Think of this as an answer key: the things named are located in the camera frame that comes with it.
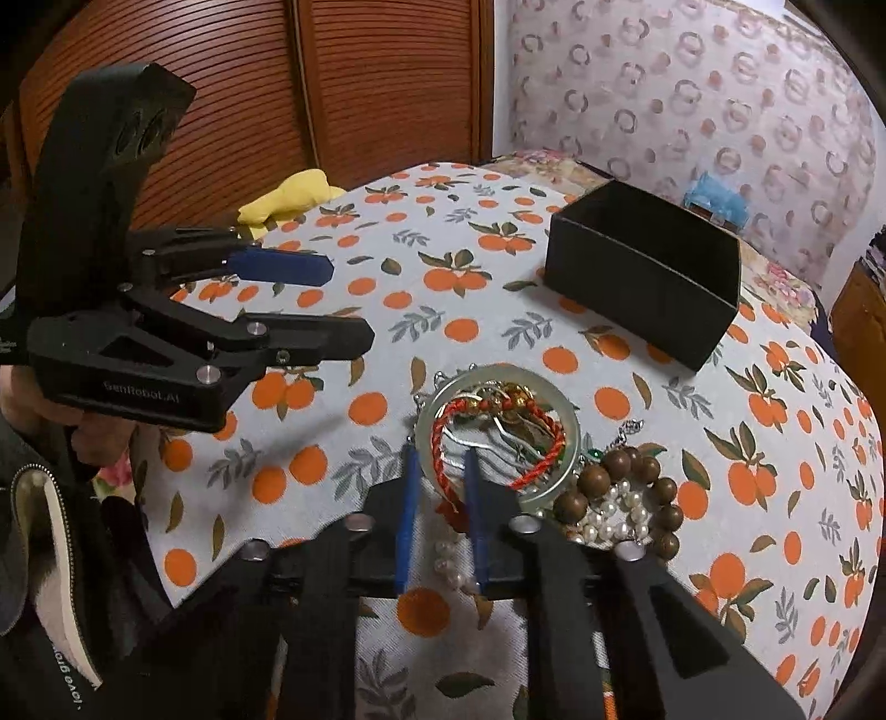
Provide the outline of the person's left hand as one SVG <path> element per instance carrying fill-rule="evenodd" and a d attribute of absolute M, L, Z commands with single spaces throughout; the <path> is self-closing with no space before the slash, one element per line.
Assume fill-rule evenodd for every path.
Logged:
<path fill-rule="evenodd" d="M 80 462 L 114 465 L 128 450 L 137 423 L 87 413 L 45 398 L 36 375 L 25 366 L 2 368 L 2 416 L 20 434 L 36 436 L 53 426 L 72 429 L 70 445 Z"/>

